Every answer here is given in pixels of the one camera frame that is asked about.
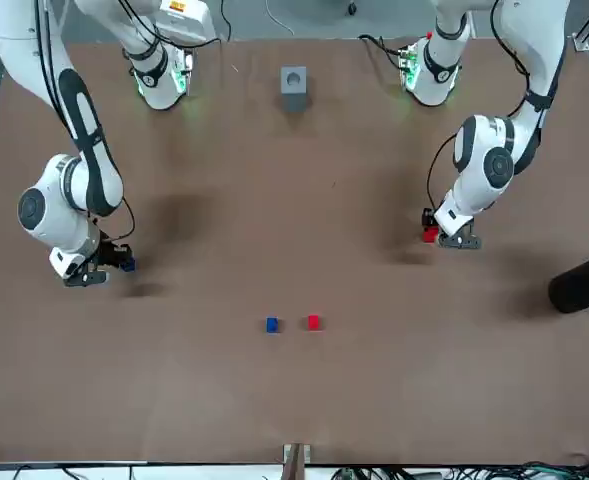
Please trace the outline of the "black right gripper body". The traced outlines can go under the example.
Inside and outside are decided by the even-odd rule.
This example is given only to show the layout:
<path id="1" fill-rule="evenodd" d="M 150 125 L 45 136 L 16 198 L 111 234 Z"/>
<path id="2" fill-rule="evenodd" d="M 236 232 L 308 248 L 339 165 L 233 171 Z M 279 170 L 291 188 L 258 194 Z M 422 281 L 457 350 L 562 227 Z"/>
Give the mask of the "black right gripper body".
<path id="1" fill-rule="evenodd" d="M 91 263 L 96 267 L 109 266 L 122 271 L 132 270 L 132 249 L 128 244 L 118 245 L 108 235 L 101 231 L 100 241 L 96 252 L 91 257 Z"/>

